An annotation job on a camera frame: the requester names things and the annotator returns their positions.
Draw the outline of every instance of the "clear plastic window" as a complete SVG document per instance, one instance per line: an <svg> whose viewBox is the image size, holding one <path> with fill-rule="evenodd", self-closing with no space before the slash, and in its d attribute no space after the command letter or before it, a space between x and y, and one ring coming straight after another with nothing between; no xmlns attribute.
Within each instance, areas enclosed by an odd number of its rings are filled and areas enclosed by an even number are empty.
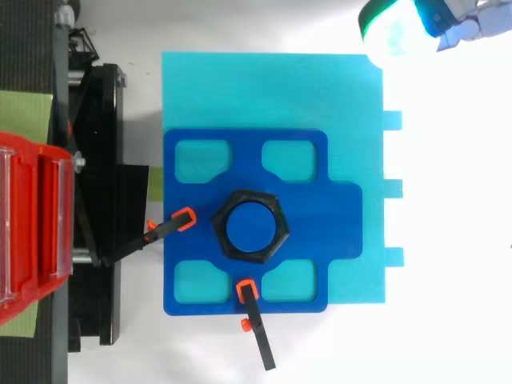
<svg viewBox="0 0 512 384"><path fill-rule="evenodd" d="M0 146L0 304L14 298L10 280L10 164L15 154Z"/></svg>

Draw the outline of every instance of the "black metal frame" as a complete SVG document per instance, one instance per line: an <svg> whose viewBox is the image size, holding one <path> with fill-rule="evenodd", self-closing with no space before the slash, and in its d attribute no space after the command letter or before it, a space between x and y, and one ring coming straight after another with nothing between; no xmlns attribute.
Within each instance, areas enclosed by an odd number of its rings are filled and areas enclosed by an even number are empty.
<svg viewBox="0 0 512 384"><path fill-rule="evenodd" d="M122 164L121 74L115 64L88 66L70 88L70 123L86 160L76 177L74 246L88 249L91 264L75 264L70 277L69 352L80 351L81 336L118 339L121 263L101 258L144 231L149 167Z"/></svg>

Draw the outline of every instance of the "red plastic bin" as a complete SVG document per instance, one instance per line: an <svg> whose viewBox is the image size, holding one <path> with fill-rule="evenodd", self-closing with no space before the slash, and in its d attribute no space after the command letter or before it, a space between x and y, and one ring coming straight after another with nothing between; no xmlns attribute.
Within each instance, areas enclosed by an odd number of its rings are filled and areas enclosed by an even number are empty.
<svg viewBox="0 0 512 384"><path fill-rule="evenodd" d="M70 154L0 132L0 325L67 280L73 197Z"/></svg>

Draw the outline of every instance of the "light blue plastic board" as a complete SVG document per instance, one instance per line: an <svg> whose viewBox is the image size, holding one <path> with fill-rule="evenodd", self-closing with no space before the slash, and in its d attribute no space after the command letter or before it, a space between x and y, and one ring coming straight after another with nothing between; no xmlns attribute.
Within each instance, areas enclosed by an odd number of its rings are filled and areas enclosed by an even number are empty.
<svg viewBox="0 0 512 384"><path fill-rule="evenodd" d="M163 130L316 129L329 139L329 177L363 191L363 251L329 267L329 302L385 301L385 269L403 266L401 248L384 246L384 199L402 196L401 180L383 178L383 131L402 114L382 109L382 72L363 55L163 54ZM314 178L312 149L269 142L265 168L289 182ZM225 142L180 142L175 174L208 182L230 166ZM311 300L314 270L288 261L263 278L266 300ZM209 262L178 264L175 297L183 303L229 299L229 277Z"/></svg>

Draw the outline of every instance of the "black hexagonal nut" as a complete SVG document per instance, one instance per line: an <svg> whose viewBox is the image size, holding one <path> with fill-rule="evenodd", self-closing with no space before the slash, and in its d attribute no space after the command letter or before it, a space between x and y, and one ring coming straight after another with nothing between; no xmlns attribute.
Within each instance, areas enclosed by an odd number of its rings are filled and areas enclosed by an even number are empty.
<svg viewBox="0 0 512 384"><path fill-rule="evenodd" d="M255 252L244 252L233 245L227 231L227 219L231 212L245 202L258 202L266 206L275 219L276 230L270 244ZM227 258L234 258L244 262L257 262L264 264L275 254L279 247L290 235L290 228L286 222L278 197L274 194L265 194L256 190L236 190L228 197L211 219L222 252Z"/></svg>

